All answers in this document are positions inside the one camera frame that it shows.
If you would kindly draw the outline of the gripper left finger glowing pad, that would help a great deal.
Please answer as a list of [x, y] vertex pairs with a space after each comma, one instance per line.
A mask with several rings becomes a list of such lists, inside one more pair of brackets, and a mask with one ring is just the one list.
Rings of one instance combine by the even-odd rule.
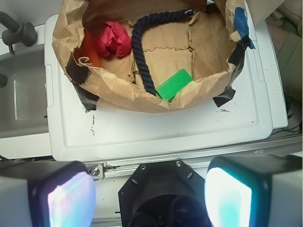
[[96, 186], [79, 161], [1, 161], [2, 227], [89, 227]]

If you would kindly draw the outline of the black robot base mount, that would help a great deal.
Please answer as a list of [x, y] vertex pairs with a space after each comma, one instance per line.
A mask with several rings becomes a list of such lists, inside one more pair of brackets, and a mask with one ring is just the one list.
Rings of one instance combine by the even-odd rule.
[[210, 227], [205, 179], [181, 160], [137, 167], [118, 192], [124, 227]]

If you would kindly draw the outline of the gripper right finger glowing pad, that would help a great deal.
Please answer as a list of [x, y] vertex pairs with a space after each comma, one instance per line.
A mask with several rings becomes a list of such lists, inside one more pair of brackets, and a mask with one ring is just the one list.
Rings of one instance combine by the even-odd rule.
[[217, 156], [207, 170], [205, 204], [215, 227], [301, 227], [303, 159]]

